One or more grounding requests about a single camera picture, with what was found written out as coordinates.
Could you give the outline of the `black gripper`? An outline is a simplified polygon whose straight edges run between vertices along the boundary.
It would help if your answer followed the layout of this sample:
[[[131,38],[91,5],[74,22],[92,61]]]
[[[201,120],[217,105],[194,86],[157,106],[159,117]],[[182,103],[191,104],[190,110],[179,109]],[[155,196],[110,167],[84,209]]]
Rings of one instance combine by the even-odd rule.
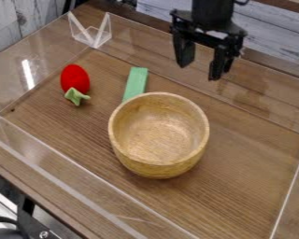
[[[193,0],[190,10],[174,9],[171,34],[177,62],[185,68],[194,60],[197,43],[215,49],[210,63],[210,80],[219,80],[230,72],[234,59],[241,55],[248,31],[234,21],[234,6],[249,1]]]

